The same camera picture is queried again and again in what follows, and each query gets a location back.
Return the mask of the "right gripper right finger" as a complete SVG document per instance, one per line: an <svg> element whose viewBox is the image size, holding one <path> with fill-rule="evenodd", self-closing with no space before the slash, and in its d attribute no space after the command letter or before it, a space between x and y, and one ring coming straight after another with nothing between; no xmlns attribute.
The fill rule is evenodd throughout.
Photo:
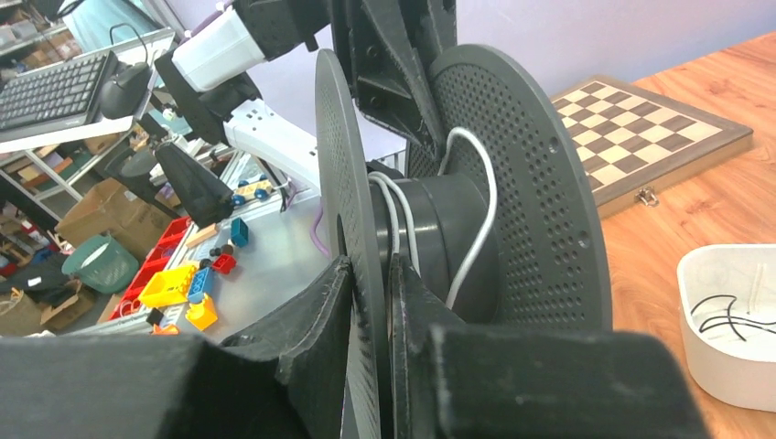
<svg viewBox="0 0 776 439"><path fill-rule="evenodd" d="M706 438L672 353L632 332L467 324L390 262L398 438Z"/></svg>

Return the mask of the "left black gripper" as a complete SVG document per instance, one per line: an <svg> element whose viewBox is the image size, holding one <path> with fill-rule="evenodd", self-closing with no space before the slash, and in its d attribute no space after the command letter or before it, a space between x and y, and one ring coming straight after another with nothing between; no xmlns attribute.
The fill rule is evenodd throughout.
<svg viewBox="0 0 776 439"><path fill-rule="evenodd" d="M299 46L317 51L317 33L331 25L335 52L364 117L427 157L441 156L446 136L429 69L458 43L456 0L247 0L232 6L251 40L250 61L278 59Z"/></svg>

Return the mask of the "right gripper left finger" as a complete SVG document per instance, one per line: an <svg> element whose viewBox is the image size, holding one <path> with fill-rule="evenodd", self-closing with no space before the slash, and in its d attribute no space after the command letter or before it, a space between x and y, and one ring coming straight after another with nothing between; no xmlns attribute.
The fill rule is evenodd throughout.
<svg viewBox="0 0 776 439"><path fill-rule="evenodd" d="M5 337L4 438L337 438L354 277L213 343L198 335Z"/></svg>

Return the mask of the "black spool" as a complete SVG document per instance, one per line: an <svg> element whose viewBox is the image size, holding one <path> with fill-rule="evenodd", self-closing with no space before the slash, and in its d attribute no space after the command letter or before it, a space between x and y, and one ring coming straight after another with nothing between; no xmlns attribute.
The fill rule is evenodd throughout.
<svg viewBox="0 0 776 439"><path fill-rule="evenodd" d="M348 378L362 438L395 438L389 265L472 324L609 330L609 267L595 200L548 97L505 53L447 49L430 67L447 133L394 185L368 177L336 54L318 53L316 112L329 238L355 276Z"/></svg>

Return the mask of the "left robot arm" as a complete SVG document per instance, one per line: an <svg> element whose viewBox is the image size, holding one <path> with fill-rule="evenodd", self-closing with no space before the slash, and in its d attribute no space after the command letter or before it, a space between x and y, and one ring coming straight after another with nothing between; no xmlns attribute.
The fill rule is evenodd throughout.
<svg viewBox="0 0 776 439"><path fill-rule="evenodd" d="M261 95L247 69L317 49L330 26L361 113L435 158L442 125L426 72L456 44L456 16L453 1L226 1L155 67L194 133L223 142L232 111Z"/></svg>

